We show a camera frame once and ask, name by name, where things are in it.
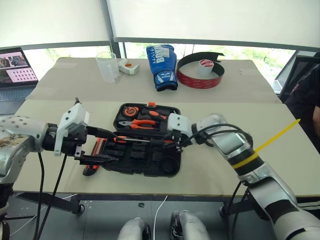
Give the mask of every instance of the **pliers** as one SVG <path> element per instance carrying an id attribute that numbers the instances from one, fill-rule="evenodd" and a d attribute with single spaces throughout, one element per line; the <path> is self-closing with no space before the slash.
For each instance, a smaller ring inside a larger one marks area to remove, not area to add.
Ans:
<path id="1" fill-rule="evenodd" d="M 118 122 L 122 126 L 130 126 L 131 129 L 155 129 L 154 127 L 146 127 L 146 126 L 140 126 L 141 124 L 150 124 L 150 125 L 156 125 L 156 121 L 153 120 L 137 120 L 134 119 L 132 121 L 119 121 Z"/>

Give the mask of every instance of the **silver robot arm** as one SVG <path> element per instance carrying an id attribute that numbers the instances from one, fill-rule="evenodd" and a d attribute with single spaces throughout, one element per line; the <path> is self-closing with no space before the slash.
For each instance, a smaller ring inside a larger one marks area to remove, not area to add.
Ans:
<path id="1" fill-rule="evenodd" d="M 235 170 L 239 180 L 248 187 L 251 200 L 272 221 L 277 239 L 317 239 L 320 236 L 320 220 L 297 206 L 297 199 L 290 187 L 259 157 L 243 134 L 227 132 L 214 135 L 218 131 L 234 130 L 230 126 L 210 127 L 217 124 L 227 124 L 219 113 L 211 114 L 194 124 L 186 117 L 174 113 L 168 118 L 168 130 L 179 131 L 185 138 L 208 128 L 187 144 L 202 144 L 211 135 L 209 138 L 213 145 Z"/>
<path id="2" fill-rule="evenodd" d="M 98 138 L 113 138 L 108 130 L 88 126 L 89 113 L 77 101 L 62 115 L 59 126 L 28 117 L 0 118 L 0 240 L 7 239 L 9 227 L 4 222 L 8 199 L 14 182 L 30 152 L 53 151 L 74 157 L 82 165 L 101 165 L 118 159 L 108 155 L 85 155 L 82 151 L 87 135 Z"/>

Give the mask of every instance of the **blue boxing glove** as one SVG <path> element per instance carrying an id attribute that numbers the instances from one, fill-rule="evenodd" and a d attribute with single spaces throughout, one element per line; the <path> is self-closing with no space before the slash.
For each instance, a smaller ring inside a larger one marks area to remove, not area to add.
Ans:
<path id="1" fill-rule="evenodd" d="M 165 89 L 177 90 L 178 82 L 175 75 L 177 55 L 174 50 L 174 47 L 169 44 L 146 48 L 155 88 L 158 92 Z"/>

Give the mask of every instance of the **laptop screen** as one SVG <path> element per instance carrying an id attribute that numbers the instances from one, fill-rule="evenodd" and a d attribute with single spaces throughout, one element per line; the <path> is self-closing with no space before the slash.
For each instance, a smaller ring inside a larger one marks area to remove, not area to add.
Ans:
<path id="1" fill-rule="evenodd" d="M 20 47 L 0 49 L 0 88 L 34 85 L 38 79 Z"/>

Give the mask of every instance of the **yellow cable tie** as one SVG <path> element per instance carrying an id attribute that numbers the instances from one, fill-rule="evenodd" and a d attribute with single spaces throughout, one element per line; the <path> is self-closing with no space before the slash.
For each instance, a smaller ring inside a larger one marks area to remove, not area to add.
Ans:
<path id="1" fill-rule="evenodd" d="M 301 119 L 295 120 L 293 123 L 289 124 L 287 127 L 285 127 L 283 130 L 278 132 L 276 135 L 271 137 L 268 141 L 266 141 L 264 144 L 261 146 L 257 147 L 254 151 L 259 152 L 261 149 L 264 149 L 266 146 L 268 146 L 270 143 L 272 143 L 274 140 L 285 134 L 289 129 L 291 129 L 294 125 L 300 122 Z"/>
<path id="2" fill-rule="evenodd" d="M 245 160 L 242 160 L 241 162 L 238 162 L 237 164 L 232 165 L 232 167 L 234 169 L 240 168 L 240 167 L 250 163 L 252 160 L 256 159 L 257 157 L 259 157 L 259 155 L 258 155 L 258 153 L 255 152 L 250 157 L 247 157 Z"/>

